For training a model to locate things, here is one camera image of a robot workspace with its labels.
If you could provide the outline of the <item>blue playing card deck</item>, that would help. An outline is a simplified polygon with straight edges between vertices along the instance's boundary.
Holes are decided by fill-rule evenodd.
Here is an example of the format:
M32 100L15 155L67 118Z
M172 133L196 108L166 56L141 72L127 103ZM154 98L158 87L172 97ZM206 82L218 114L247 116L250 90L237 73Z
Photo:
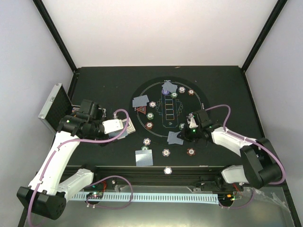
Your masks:
M124 137L127 136L127 134L124 134L124 131L123 133L121 133L123 130L118 130L118 131L115 131L115 132L111 132L108 134L109 138L116 138L117 140L119 139L123 139Z

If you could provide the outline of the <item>red poker chip stack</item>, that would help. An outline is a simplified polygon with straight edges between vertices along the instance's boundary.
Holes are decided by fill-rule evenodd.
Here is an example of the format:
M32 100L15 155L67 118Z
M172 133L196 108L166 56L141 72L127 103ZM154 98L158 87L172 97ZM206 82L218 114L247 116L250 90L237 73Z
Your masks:
M189 155L189 156L193 156L193 155L195 155L195 150L193 149L193 148L188 148L187 149L187 154Z

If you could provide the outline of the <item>dealt blue card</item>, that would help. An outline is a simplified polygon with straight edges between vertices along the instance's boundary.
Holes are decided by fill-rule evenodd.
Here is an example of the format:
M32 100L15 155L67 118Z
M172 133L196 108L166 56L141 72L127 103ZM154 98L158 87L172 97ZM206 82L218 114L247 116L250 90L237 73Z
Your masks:
M172 145L172 144L178 144L178 145L183 145L184 141L180 138L176 139L176 140L167 140L168 144L169 145Z
M135 151L136 166L153 166L152 150L136 150Z
M173 93L173 92L176 92L178 86L175 85L175 84L172 84L171 82L165 82L163 85L162 85L162 89L163 90L166 90L170 93Z
M149 100L146 99L133 99L132 100L132 107L141 107L146 106Z

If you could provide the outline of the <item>red chip mat top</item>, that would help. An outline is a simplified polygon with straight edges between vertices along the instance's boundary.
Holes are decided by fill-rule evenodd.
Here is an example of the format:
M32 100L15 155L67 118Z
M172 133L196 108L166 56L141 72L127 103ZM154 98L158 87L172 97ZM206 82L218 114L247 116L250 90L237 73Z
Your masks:
M192 90L192 89L188 90L188 94L189 94L190 96L193 96L194 93L195 93L194 90Z

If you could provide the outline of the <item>blue poker chip stack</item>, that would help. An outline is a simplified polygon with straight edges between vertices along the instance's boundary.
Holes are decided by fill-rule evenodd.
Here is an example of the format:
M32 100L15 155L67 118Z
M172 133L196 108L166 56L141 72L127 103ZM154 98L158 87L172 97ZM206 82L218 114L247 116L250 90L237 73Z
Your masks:
M162 155L163 155L164 157L168 157L168 156L170 155L170 150L169 150L169 149L164 149L164 150L162 151Z

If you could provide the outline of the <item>red triangular dealer button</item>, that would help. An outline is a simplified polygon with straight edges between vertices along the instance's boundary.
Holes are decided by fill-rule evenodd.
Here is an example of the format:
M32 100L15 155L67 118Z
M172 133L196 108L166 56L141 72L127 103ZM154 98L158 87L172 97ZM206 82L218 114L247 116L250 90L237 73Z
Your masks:
M147 106L140 106L136 109L137 112L146 114Z

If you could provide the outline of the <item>dealt blue card top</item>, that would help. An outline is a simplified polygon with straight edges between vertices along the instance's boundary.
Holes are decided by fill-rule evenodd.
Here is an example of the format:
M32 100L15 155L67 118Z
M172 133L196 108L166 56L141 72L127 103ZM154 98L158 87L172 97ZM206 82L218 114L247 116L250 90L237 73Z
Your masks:
M175 85L175 84L172 84L171 82L165 82L163 85L162 85L162 89L163 90L166 90L170 93L173 93L173 92L176 92L178 86Z

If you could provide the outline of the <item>purple round blind button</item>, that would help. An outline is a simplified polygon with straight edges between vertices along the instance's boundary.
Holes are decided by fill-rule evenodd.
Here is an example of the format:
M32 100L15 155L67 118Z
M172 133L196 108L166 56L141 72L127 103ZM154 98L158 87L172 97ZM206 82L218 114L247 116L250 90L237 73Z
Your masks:
M162 90L161 93L162 93L163 95L167 95L167 94L168 94L167 90Z

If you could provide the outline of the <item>white chip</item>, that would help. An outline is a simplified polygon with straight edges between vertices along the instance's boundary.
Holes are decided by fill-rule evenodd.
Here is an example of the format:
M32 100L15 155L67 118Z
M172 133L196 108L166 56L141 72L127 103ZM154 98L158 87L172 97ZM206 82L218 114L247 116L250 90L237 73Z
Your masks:
M166 174L166 175L172 174L172 169L171 169L171 167L168 167L168 166L167 166L167 167L164 168L163 171L164 171L164 174Z

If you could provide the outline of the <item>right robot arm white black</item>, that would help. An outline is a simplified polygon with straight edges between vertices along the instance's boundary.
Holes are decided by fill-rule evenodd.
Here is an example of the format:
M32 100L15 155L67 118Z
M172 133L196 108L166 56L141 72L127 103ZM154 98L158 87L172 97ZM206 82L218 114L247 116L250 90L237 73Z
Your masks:
M225 125L213 123L206 110L190 113L177 137L188 142L204 139L241 158L241 165L226 167L216 177L215 185L221 191L227 190L233 183L249 184L260 189L268 184L281 184L286 179L285 169L274 155L274 148L268 139L248 138Z

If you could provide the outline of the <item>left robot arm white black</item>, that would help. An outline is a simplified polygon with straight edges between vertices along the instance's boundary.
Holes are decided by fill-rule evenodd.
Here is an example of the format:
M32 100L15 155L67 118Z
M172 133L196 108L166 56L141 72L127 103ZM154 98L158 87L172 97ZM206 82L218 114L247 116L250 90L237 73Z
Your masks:
M99 104L83 100L77 111L60 120L53 145L40 170L27 187L20 187L17 191L17 198L27 209L28 220L31 213L56 220L67 202L82 188L96 189L101 185L101 176L88 168L79 169L62 183L60 179L80 143L107 144L126 131L129 116L125 121L120 120L118 112L127 113L118 109L113 118L108 119Z

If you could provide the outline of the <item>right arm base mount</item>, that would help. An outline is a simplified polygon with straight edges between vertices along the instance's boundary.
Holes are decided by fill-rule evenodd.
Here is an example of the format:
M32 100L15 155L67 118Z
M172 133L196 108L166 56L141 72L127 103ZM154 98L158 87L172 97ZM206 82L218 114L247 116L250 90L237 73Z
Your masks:
M238 183L226 183L219 175L203 175L196 184L201 191L217 194L220 206L230 208L232 204L243 196L243 186Z

